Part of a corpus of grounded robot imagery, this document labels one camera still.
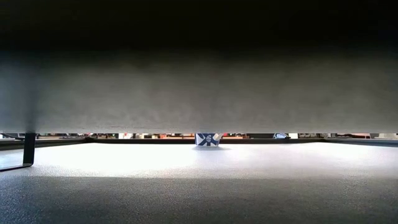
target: floor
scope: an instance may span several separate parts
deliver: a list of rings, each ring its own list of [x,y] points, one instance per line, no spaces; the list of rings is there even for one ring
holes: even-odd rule
[[[2,224],[320,222],[398,223],[398,148],[93,143],[0,173]]]

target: gray carpet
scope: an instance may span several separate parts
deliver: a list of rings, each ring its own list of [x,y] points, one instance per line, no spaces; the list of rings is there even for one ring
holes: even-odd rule
[[[328,143],[41,148],[0,173],[0,223],[397,223],[397,161]]]

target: black metal leg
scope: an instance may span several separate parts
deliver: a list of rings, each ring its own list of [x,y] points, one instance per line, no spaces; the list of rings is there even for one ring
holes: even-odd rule
[[[31,165],[33,165],[35,159],[35,142],[36,142],[36,134],[26,133],[24,139],[24,160],[22,162],[22,165],[14,167],[6,167],[0,169],[0,172],[30,167]]]

